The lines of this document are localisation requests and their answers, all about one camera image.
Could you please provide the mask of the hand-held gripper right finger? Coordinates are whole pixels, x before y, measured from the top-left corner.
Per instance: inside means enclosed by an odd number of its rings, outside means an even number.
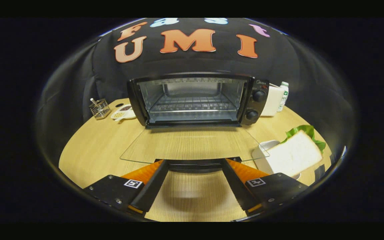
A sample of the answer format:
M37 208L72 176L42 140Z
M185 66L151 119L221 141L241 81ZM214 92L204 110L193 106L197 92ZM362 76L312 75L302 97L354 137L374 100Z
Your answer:
M308 186L284 173L268 174L225 158L222 171L247 216L272 213L296 200Z

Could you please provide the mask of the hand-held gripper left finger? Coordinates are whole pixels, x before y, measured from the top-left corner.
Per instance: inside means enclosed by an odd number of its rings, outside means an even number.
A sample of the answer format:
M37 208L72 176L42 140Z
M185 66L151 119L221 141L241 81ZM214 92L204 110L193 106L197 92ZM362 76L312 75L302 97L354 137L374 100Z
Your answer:
M168 170L168 161L159 160L120 177L105 176L83 190L119 212L144 217L154 203Z

